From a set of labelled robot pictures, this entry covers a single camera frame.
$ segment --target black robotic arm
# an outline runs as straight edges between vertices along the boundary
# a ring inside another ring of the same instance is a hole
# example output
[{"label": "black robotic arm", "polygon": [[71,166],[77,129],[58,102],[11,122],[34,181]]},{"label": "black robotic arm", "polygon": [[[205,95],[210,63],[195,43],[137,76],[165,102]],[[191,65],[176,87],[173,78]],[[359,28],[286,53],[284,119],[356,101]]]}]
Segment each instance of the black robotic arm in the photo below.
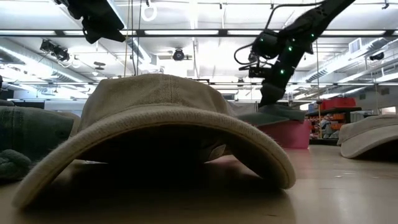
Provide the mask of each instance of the black robotic arm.
[{"label": "black robotic arm", "polygon": [[249,77],[264,78],[259,106],[274,104],[283,97],[286,85],[304,53],[313,54],[312,43],[353,2],[354,0],[325,0],[281,31],[274,32],[266,28],[261,32],[252,44],[251,58],[278,58],[270,68],[260,67],[259,63],[249,68]]}]

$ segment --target pink container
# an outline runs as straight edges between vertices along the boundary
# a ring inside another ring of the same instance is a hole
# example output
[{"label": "pink container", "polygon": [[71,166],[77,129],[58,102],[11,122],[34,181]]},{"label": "pink container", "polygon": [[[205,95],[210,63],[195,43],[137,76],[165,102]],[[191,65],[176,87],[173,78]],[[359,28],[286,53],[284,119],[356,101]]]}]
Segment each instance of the pink container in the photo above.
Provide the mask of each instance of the pink container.
[{"label": "pink container", "polygon": [[310,122],[305,120],[284,121],[257,127],[272,137],[284,149],[308,149],[310,144]]}]

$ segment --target ceiling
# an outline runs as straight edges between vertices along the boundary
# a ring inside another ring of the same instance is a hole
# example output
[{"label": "ceiling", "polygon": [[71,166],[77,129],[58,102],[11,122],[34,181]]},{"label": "ceiling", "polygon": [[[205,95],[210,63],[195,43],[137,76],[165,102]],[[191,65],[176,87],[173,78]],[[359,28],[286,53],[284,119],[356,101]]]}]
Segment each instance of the ceiling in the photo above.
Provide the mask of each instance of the ceiling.
[{"label": "ceiling", "polygon": [[[140,10],[145,11],[144,16],[151,17],[154,13],[153,8],[145,9],[145,1],[121,1],[115,0],[114,5],[121,20],[132,30],[140,29],[263,29],[271,13],[271,3],[310,3],[314,0],[168,0],[152,1],[151,6],[156,7],[157,14],[154,19],[146,21],[140,14]],[[396,13],[398,12],[398,0],[390,0],[390,7],[381,9],[384,5],[383,0],[357,0],[353,5],[343,11],[329,26],[328,29],[344,30],[388,30],[398,28]],[[271,20],[269,28],[282,29],[290,24],[308,10],[309,7],[283,7],[276,11]],[[53,1],[46,0],[24,0],[24,1],[0,1],[0,13],[2,22],[1,30],[80,30],[81,22],[76,21],[68,15],[64,6],[58,6]],[[157,55],[156,62],[150,62],[144,66],[137,58],[131,60],[132,48],[125,43],[116,42],[108,39],[100,39],[95,44],[89,44],[84,37],[41,37],[40,35],[7,36],[3,37],[21,47],[19,54],[27,52],[46,58],[58,66],[58,62],[51,55],[46,55],[40,50],[43,40],[49,39],[53,43],[67,48],[74,58],[73,63],[62,63],[61,66],[67,67],[64,73],[71,72],[71,76],[81,76],[93,82],[98,82],[104,78],[116,78],[118,76],[131,76],[138,71],[138,74],[159,67],[164,68],[165,73],[180,75],[185,77],[209,78],[215,82],[236,82],[238,78],[247,78],[247,71],[239,71],[240,67],[234,61],[233,54],[236,49],[246,44],[250,44],[254,37],[138,37],[137,43],[149,55]],[[320,37],[313,45],[314,55],[306,54],[300,61],[297,72],[292,77],[292,82],[305,82],[311,71],[322,68],[330,63],[330,60],[348,51],[350,42],[356,37]],[[189,55],[194,60],[184,60],[175,62],[171,60],[171,52],[175,49],[182,49],[185,55]],[[395,45],[385,47],[386,62],[395,58]],[[250,49],[243,49],[237,54],[237,58],[245,61]],[[96,70],[94,62],[102,62],[106,65],[104,70]],[[331,74],[320,78],[320,82],[334,83],[361,72],[368,67],[363,57],[352,60],[351,63],[340,64],[342,67],[335,69]],[[9,78],[9,81],[28,82],[31,78],[24,76],[21,79]],[[364,82],[359,78],[350,82]],[[18,85],[9,87],[14,90],[23,90]],[[333,88],[326,88],[325,91],[332,91]],[[290,88],[291,98],[295,95],[311,92],[312,87],[304,88],[296,86]],[[250,94],[252,99],[258,100],[261,94],[258,88],[253,90],[255,94]]]}]

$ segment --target wooden floor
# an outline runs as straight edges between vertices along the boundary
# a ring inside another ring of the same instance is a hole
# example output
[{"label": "wooden floor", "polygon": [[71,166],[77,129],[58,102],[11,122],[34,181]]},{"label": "wooden floor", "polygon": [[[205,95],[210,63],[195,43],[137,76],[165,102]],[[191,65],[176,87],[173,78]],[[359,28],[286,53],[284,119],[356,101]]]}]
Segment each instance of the wooden floor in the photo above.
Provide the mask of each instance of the wooden floor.
[{"label": "wooden floor", "polygon": [[24,212],[9,204],[17,184],[0,187],[0,223],[398,223],[398,163],[349,160],[330,146],[288,153],[297,183],[286,191],[267,190],[232,156],[195,178],[74,164]]}]

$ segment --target white ceiling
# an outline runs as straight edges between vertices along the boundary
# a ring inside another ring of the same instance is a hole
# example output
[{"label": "white ceiling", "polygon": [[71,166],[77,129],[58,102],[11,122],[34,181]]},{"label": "white ceiling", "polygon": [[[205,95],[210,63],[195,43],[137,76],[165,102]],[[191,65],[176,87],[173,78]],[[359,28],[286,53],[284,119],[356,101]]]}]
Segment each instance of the white ceiling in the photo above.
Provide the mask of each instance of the white ceiling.
[{"label": "white ceiling", "polygon": [[[197,14],[196,29],[263,29],[268,20],[271,0],[244,1],[222,0],[228,3],[221,10],[220,0],[197,0],[202,4],[195,6]],[[155,1],[157,16],[153,21],[143,21],[139,14],[140,1],[133,1],[132,14],[128,13],[128,2],[116,0],[118,14],[129,28],[136,29],[191,29],[190,19],[192,8],[189,1]],[[308,3],[314,0],[273,0],[278,4],[283,3]],[[383,0],[357,0],[353,5],[341,13],[329,26],[329,29],[396,29],[398,19],[396,14],[398,7],[390,0],[391,7],[382,10]],[[292,22],[308,8],[286,7],[276,11],[272,18],[270,28],[281,29],[286,22]],[[63,6],[58,6],[52,1],[0,1],[0,14],[2,21],[0,29],[81,29],[79,21],[75,21],[65,13]],[[26,47],[38,54],[43,38],[41,37],[8,37],[13,42]],[[114,77],[133,73],[133,64],[129,59],[131,49],[125,43],[101,39],[96,44],[89,44],[84,38],[50,38],[56,44],[69,49],[72,55],[77,55],[81,61],[79,68],[69,67],[70,70],[80,73],[92,80],[100,80],[103,77]],[[233,59],[234,51],[250,42],[252,37],[198,37],[197,66],[201,77],[245,77],[247,71],[238,71],[239,65]],[[335,55],[348,48],[348,43],[353,38],[319,38],[318,50],[314,48],[315,55],[306,55],[302,59],[297,70],[309,71]],[[168,51],[182,48],[186,54],[193,55],[193,42],[191,37],[145,37],[139,39],[139,44],[150,54],[165,55]],[[238,54],[238,58],[246,60],[249,49],[244,49]],[[94,62],[106,63],[105,70],[94,77]],[[162,62],[164,65],[178,66],[171,62]],[[193,69],[193,61],[186,62],[185,67]]]}]

